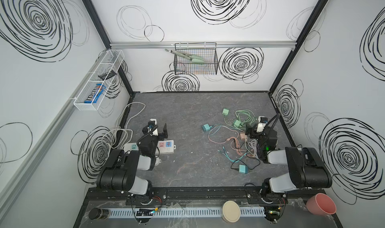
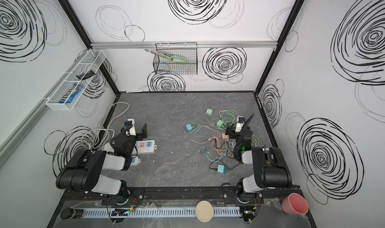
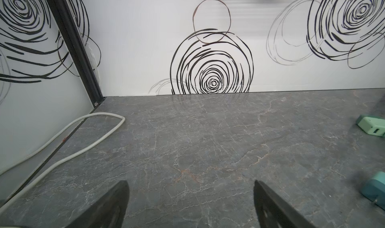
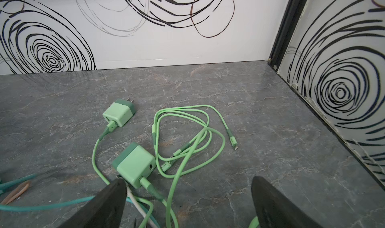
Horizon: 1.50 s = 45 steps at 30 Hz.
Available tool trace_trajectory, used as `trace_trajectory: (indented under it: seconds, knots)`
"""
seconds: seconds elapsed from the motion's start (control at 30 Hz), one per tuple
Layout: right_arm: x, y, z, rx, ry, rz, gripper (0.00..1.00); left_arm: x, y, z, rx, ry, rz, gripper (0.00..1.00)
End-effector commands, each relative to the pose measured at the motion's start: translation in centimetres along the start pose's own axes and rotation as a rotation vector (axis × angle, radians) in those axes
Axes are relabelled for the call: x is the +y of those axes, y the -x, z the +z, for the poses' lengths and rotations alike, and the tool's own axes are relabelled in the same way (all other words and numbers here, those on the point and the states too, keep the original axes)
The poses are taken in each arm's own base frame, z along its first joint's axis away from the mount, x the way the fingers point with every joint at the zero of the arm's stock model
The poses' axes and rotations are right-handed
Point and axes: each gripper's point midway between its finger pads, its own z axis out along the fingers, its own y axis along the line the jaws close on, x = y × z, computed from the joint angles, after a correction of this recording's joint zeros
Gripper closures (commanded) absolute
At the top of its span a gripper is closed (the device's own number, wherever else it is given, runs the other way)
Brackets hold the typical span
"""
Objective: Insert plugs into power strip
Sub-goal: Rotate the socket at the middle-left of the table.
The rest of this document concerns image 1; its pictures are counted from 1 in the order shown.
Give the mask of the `white multicolour power strip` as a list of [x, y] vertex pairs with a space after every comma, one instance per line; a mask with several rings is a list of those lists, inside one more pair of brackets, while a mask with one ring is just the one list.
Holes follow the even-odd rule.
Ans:
[[159, 154], [173, 154], [176, 149], [173, 140], [159, 141], [157, 147], [159, 149]]

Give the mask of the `teal charger plug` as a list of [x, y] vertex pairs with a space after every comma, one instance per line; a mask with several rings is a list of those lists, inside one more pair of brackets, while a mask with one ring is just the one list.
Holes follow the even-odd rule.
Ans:
[[209, 124], [204, 124], [202, 125], [202, 129], [204, 132], [207, 132], [212, 129], [212, 126], [210, 126]]

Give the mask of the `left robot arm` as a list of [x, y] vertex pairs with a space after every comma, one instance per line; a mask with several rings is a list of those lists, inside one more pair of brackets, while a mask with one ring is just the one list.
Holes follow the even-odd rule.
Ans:
[[102, 167], [96, 181], [96, 187], [102, 190], [124, 191], [133, 195], [153, 197], [151, 181], [136, 175], [137, 171], [152, 171], [160, 164], [158, 142], [168, 138], [167, 125], [158, 132], [154, 120], [143, 129], [143, 136], [136, 142], [137, 149], [124, 151], [115, 149]]

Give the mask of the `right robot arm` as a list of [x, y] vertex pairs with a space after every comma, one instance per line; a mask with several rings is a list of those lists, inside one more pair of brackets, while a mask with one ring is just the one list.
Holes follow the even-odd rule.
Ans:
[[254, 153], [259, 160], [288, 167], [287, 173], [264, 180], [260, 189], [262, 198], [304, 188], [324, 189], [332, 186], [332, 176], [316, 149], [295, 146], [278, 150], [277, 132], [272, 126], [262, 123], [247, 124], [245, 135], [257, 142]]

